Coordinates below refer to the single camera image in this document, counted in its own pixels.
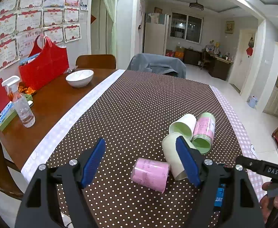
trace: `curtain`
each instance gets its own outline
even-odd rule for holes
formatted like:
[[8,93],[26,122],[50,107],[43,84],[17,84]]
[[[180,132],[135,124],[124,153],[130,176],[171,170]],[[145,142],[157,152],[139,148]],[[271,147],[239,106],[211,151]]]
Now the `curtain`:
[[117,39],[116,39],[116,15],[117,0],[103,0],[110,18],[113,21],[112,28],[112,54],[117,58]]

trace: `gray cloth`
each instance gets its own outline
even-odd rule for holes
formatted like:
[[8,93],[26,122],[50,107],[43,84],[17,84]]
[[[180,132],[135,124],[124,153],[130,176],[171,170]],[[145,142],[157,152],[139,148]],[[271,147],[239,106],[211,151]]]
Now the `gray cloth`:
[[178,58],[147,53],[135,55],[127,69],[156,74],[170,74],[184,79],[186,74],[186,67]]

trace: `refrigerator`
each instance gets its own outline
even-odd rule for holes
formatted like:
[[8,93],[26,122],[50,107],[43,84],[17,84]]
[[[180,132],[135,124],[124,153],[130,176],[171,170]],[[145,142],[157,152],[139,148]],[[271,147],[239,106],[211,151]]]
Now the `refrigerator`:
[[143,53],[165,55],[168,20],[167,14],[148,13],[145,15]]

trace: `window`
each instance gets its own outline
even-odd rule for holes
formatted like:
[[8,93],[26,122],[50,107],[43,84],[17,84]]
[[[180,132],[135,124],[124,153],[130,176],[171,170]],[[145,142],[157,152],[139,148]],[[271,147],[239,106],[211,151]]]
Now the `window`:
[[202,19],[185,14],[173,13],[170,36],[199,43],[201,26]]

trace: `white cup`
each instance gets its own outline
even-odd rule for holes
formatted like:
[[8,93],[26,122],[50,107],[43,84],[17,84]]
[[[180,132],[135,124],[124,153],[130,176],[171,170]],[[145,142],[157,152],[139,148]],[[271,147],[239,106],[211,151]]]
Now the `white cup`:
[[193,137],[196,121],[197,120],[194,115],[185,114],[170,125],[168,132],[169,134],[179,132],[184,138],[190,141]]
[[[170,170],[176,181],[185,179],[187,177],[182,162],[179,158],[178,152],[176,150],[176,139],[181,136],[181,133],[175,132],[168,134],[162,140],[162,150],[166,162],[170,164]],[[183,137],[190,148],[195,148],[195,146],[185,137]]]

